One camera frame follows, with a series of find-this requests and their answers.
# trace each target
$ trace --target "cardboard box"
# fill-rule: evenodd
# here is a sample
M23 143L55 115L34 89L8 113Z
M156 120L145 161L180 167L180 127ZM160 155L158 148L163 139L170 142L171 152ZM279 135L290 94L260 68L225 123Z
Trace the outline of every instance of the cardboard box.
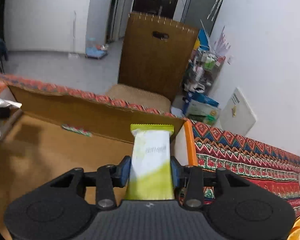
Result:
M182 165L197 165L191 123L184 119L109 106L69 95L9 87L22 103L22 116L0 142L0 231L11 239L3 214L14 199L74 168L96 171L132 154L131 123L172 124L171 154ZM84 128L91 137L61 128ZM119 203L125 188L115 188ZM85 199L95 202L95 188Z
M132 12L118 83L163 95L173 102L198 32L197 28L165 17Z

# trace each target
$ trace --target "tiled floor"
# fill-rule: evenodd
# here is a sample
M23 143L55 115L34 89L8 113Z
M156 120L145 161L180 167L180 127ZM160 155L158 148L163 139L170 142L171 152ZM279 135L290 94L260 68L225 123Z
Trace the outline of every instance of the tiled floor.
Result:
M96 94L104 94L118 81L123 41L109 46L104 58L68 58L60 52L10 52L3 61L6 74L20 75Z

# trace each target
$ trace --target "snack bar package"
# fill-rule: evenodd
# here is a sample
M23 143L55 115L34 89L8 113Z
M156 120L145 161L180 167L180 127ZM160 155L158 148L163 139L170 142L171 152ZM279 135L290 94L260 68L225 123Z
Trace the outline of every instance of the snack bar package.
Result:
M126 199L174 199L170 167L173 125L131 124L130 130L135 140Z

